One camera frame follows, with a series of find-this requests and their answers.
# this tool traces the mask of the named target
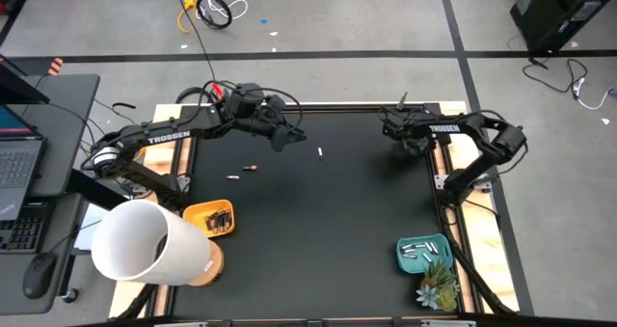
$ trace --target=red clip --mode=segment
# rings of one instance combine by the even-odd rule
[[[216,93],[217,93],[217,95],[219,95],[219,96],[218,96],[218,98],[219,98],[219,99],[223,97],[223,91],[221,90],[221,88],[219,87],[219,85],[217,85],[217,84],[212,84],[212,88],[214,89],[214,92],[216,92]]]

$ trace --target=black mat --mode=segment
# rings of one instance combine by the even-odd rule
[[[415,302],[421,275],[403,273],[394,253],[400,237],[439,232],[427,159],[394,159],[374,113],[309,114],[302,128],[308,140],[282,153],[242,132],[198,143],[192,202],[228,199],[237,222],[214,239],[225,254],[219,281],[179,287],[174,316],[436,313]]]

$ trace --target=white cylinder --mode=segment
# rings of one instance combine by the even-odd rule
[[[199,228],[159,204],[134,200],[114,207],[96,227],[92,256],[96,269],[112,280],[179,286],[209,265],[210,242]]]

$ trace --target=teal tray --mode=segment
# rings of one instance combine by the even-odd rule
[[[402,246],[409,244],[420,245],[425,242],[435,243],[439,254],[435,255],[426,248],[418,248],[412,253],[412,255],[417,256],[417,259],[408,259],[403,257],[403,254],[400,251]],[[445,263],[448,268],[451,268],[454,263],[452,251],[450,251],[450,245],[448,244],[445,236],[442,234],[398,239],[398,243],[396,244],[396,257],[398,258],[398,266],[400,266],[403,271],[410,274],[424,273],[428,268],[429,262],[422,254],[426,254],[433,262],[439,261],[440,263]]]

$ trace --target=concrete floor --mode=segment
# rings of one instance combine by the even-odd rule
[[[249,13],[225,31],[198,27],[210,52],[453,50],[441,0],[247,0]],[[451,0],[466,50],[507,50],[519,33],[509,17],[515,0]],[[0,52],[8,56],[200,53],[195,35],[175,27],[177,0],[28,0]],[[576,49],[617,49],[617,0],[574,39]],[[266,24],[260,23],[265,18]],[[269,33],[279,32],[272,37]],[[510,43],[515,50],[523,42]],[[583,98],[597,104],[617,84],[617,58],[583,58],[590,74]],[[503,177],[535,313],[617,320],[617,99],[589,111],[521,74],[525,59],[471,59],[482,108],[520,123],[530,153]],[[565,61],[533,70],[565,87]],[[255,81],[302,101],[467,100],[456,59],[323,59],[215,62],[219,79]],[[136,105],[127,115],[148,120],[156,103],[174,102],[209,79],[204,62],[65,64],[62,73],[97,73],[97,99]],[[125,124],[94,106],[104,130]],[[602,119],[611,123],[605,125]],[[47,315],[4,316],[2,326],[64,326],[107,317],[113,283],[80,259],[73,281],[79,304],[58,303]]]

